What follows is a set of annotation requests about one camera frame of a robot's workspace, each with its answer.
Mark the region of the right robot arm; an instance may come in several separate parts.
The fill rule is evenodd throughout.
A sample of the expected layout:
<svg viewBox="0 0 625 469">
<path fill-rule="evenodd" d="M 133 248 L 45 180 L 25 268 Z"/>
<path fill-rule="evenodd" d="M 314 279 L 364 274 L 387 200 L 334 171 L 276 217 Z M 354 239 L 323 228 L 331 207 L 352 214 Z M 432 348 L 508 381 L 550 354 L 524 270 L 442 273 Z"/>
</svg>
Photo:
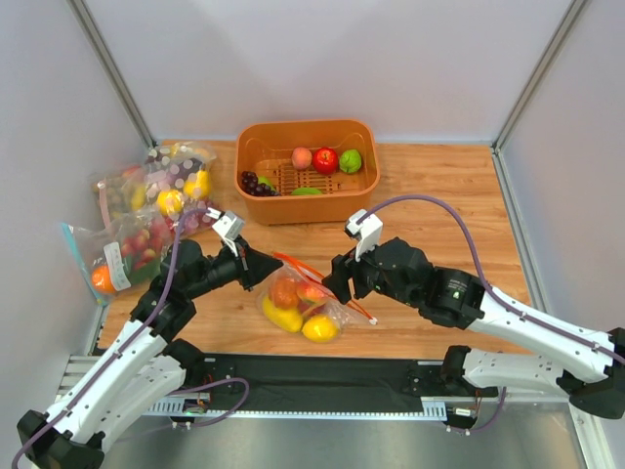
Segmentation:
<svg viewBox="0 0 625 469">
<path fill-rule="evenodd" d="M 469 273 L 436 267 L 394 238 L 372 250 L 336 256 L 322 281 L 340 303 L 371 292 L 417 310 L 435 325 L 471 330 L 522 346 L 517 354 L 450 347 L 439 381 L 450 392 L 494 387 L 566 396 L 605 419 L 624 415 L 624 331 L 594 331 L 552 318 L 483 286 Z"/>
</svg>

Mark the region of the fake persimmon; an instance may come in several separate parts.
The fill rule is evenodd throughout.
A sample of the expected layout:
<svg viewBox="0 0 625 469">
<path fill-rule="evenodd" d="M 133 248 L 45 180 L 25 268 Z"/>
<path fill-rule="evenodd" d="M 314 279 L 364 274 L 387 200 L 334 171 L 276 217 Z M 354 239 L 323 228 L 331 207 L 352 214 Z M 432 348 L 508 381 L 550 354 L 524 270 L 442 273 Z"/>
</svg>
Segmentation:
<svg viewBox="0 0 625 469">
<path fill-rule="evenodd" d="M 327 295 L 315 284 L 305 282 L 298 284 L 296 293 L 302 302 L 309 305 L 320 304 L 327 299 Z"/>
</svg>

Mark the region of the orange zip top bag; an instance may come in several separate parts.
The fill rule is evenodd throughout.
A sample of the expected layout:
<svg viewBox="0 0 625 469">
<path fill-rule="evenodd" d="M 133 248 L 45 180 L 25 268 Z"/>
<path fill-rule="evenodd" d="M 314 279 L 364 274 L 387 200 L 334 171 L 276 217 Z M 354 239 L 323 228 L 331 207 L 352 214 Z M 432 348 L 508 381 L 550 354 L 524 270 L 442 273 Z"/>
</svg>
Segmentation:
<svg viewBox="0 0 625 469">
<path fill-rule="evenodd" d="M 336 297 L 322 285 L 322 274 L 319 271 L 305 264 L 303 261 L 281 252 L 275 252 L 273 256 L 283 262 L 283 267 L 272 273 L 264 282 L 264 286 L 261 289 L 261 293 L 258 299 L 258 306 L 261 312 L 263 312 L 261 308 L 261 301 L 265 296 L 269 297 L 270 288 L 273 282 L 280 277 L 292 277 L 297 280 L 297 286 L 299 283 L 302 282 L 315 284 L 327 295 L 327 299 L 323 302 L 325 304 L 324 311 L 319 315 L 326 315 L 333 319 L 339 325 L 340 332 L 335 339 L 337 339 L 344 331 L 344 329 L 350 325 L 373 325 L 369 322 L 369 320 L 375 317 L 366 312 L 366 310 L 362 308 L 356 301 L 351 300 L 345 305 L 341 304 L 336 299 Z M 304 303 L 299 299 L 298 306 L 293 309 L 297 309 L 301 314 L 303 306 L 306 304 L 307 303 Z"/>
</svg>

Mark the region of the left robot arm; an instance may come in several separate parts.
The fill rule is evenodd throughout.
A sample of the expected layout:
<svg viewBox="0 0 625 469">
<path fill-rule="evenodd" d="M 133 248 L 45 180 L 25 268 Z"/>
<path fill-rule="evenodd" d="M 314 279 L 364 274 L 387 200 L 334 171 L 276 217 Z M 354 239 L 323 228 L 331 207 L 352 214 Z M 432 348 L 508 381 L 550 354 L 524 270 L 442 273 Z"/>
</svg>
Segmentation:
<svg viewBox="0 0 625 469">
<path fill-rule="evenodd" d="M 219 386 L 203 353 L 178 336 L 196 314 L 194 299 L 231 282 L 251 290 L 282 265 L 242 237 L 215 256 L 204 255 L 195 241 L 175 242 L 115 342 L 61 399 L 21 418 L 14 459 L 26 457 L 39 468 L 99 468 L 153 404 Z"/>
</svg>

